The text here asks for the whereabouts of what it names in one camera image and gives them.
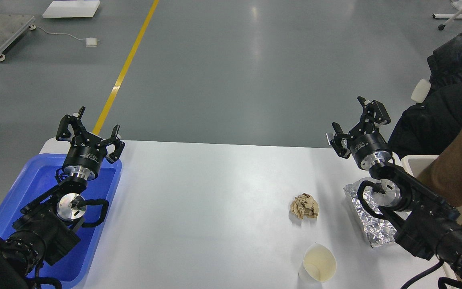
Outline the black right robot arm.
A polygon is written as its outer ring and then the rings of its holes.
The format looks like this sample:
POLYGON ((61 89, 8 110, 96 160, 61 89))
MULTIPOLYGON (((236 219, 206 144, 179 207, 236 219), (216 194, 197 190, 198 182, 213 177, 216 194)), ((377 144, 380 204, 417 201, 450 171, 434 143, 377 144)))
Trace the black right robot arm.
POLYGON ((441 277, 438 287, 462 289, 462 225, 457 223, 460 212, 394 163, 393 151, 379 132, 380 126, 391 122, 385 106, 361 96, 357 99, 362 106, 359 122, 348 133, 333 122, 335 134, 330 145, 339 157, 352 156, 358 168, 369 172, 372 181, 362 181, 357 189, 357 198, 367 213, 389 221, 396 229, 395 242, 413 256, 425 260, 436 256, 439 261, 403 288, 447 263, 460 281, 441 277))

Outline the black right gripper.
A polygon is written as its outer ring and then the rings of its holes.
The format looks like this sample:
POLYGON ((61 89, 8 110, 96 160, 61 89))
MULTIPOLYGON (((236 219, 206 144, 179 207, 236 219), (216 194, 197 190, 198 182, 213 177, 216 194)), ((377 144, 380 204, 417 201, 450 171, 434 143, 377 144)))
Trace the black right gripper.
POLYGON ((332 122, 335 134, 330 144, 339 157, 348 159, 351 154, 358 168, 368 171, 375 164, 388 162, 393 157, 392 150, 379 132, 381 126, 392 120, 383 103, 361 96, 357 100, 362 106, 359 122, 349 134, 343 132, 339 123, 332 122))

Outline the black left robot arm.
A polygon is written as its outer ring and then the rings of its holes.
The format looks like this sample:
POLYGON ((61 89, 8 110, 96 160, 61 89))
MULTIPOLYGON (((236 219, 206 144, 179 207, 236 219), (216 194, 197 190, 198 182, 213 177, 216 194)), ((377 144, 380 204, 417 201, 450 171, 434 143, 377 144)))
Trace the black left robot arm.
POLYGON ((57 184, 33 199, 21 210, 7 239, 0 237, 0 289, 40 289, 44 284, 63 287, 54 277, 40 276, 45 263, 55 265, 81 241, 80 228, 101 225, 110 201, 86 199, 82 192, 100 174, 104 160, 120 159, 125 143, 116 125, 103 139, 86 130, 82 123, 85 107, 62 117, 56 140, 67 141, 70 148, 56 172, 57 184))

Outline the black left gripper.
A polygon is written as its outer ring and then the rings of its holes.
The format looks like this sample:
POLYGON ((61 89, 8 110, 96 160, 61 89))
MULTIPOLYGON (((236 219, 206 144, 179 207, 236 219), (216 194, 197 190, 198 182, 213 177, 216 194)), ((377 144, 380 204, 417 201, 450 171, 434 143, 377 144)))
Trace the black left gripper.
POLYGON ((92 136, 82 124, 84 111, 85 106, 82 106, 77 114, 66 114, 62 117, 56 140, 70 143, 62 165, 64 173, 70 176, 80 174, 84 179, 96 179, 104 159, 108 163, 119 160, 126 143, 120 138, 120 125, 118 124, 114 126, 108 139, 92 136))

